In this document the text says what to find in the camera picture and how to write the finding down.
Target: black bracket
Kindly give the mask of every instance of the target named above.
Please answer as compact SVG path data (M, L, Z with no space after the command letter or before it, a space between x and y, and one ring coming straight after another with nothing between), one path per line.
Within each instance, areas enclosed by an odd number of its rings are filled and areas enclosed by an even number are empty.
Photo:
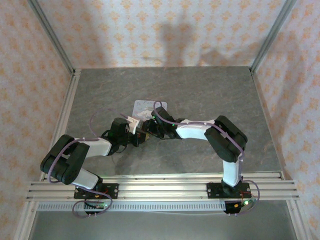
M118 193L119 193L119 184L118 183L102 183L99 186L99 191L105 194L110 195L112 199L117 199L118 198ZM92 192L83 190L81 188L76 188L74 190L74 199L84 199L84 200L99 200L99 199L108 199L104 195L98 195L94 194Z
M237 191L228 192L224 191L222 182L209 182L206 184L206 193L208 199L250 199L251 190L247 182L239 182Z

